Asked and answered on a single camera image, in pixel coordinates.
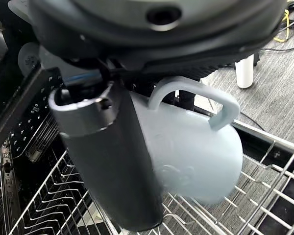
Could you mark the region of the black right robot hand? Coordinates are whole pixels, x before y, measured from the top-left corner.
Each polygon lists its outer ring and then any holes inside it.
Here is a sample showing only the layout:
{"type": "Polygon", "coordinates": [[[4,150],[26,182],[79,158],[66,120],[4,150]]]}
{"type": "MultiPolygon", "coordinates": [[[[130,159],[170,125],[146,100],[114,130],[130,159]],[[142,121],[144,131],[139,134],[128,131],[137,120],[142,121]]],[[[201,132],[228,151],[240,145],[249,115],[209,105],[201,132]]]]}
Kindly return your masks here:
{"type": "Polygon", "coordinates": [[[163,222],[163,192],[204,203],[243,164],[236,99],[201,83],[279,29],[284,0],[32,0],[49,107],[91,197],[122,228],[163,222]]]}

